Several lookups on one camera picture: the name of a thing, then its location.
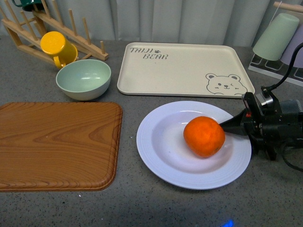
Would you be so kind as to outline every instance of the orange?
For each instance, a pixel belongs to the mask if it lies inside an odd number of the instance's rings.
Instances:
[[[210,157],[217,153],[225,142],[225,132],[212,118],[206,116],[191,120],[183,131],[189,148],[200,157]]]

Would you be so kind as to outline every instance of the blue light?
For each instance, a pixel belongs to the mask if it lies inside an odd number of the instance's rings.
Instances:
[[[224,225],[222,225],[222,227],[233,227],[233,220],[229,220]]]

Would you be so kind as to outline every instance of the bear face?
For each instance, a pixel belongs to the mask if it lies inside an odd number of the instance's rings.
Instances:
[[[208,79],[206,89],[213,94],[234,96],[247,92],[247,88],[241,84],[240,77],[237,75],[217,76],[213,73],[208,73],[206,78]]]

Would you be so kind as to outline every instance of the wooden dish rack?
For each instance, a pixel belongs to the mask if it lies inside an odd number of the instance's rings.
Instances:
[[[54,18],[51,17],[50,12],[47,8],[45,0],[42,0],[42,4],[44,7],[44,11],[42,12],[37,9],[37,7],[34,8],[35,10],[32,10],[33,17],[32,18],[27,18],[24,11],[21,11],[20,14],[22,15],[24,21],[19,22],[18,18],[16,17],[13,9],[11,8],[8,0],[4,0],[12,18],[14,21],[8,19],[8,17],[5,15],[3,9],[0,7],[0,13],[3,15],[2,22],[14,41],[16,47],[24,51],[32,56],[35,56],[39,59],[42,59],[50,64],[54,65],[54,61],[47,55],[45,54],[40,47],[40,42],[41,39],[37,37],[35,34],[31,23],[35,26],[37,29],[38,33],[40,36],[44,36],[47,33],[45,23],[50,25],[51,27],[55,28],[58,32],[61,32],[63,35],[67,36],[71,42],[76,46],[78,51],[86,54],[82,59],[87,59],[91,56],[98,58],[100,60],[105,61],[108,58],[108,53],[106,53],[105,48],[104,48],[104,43],[103,41],[100,41],[100,48],[95,46],[94,44],[91,43],[90,37],[89,37],[89,30],[88,26],[86,23],[85,17],[82,18],[84,28],[85,28],[85,33],[86,33],[86,39],[80,36],[77,33],[77,29],[75,26],[72,10],[69,9],[69,15],[71,19],[71,24],[72,24],[72,30],[66,27],[63,24],[58,5],[55,0],[52,0],[53,6],[55,8],[55,11],[57,13],[58,20],[55,20]],[[23,26],[26,25],[28,27],[28,30],[24,29]],[[24,38],[28,42],[30,42],[29,45],[23,44],[20,37]]]

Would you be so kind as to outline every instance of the yellow mug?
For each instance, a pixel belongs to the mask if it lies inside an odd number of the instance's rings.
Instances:
[[[42,51],[53,59],[59,69],[77,60],[77,48],[60,32],[46,33],[41,39],[40,46]]]

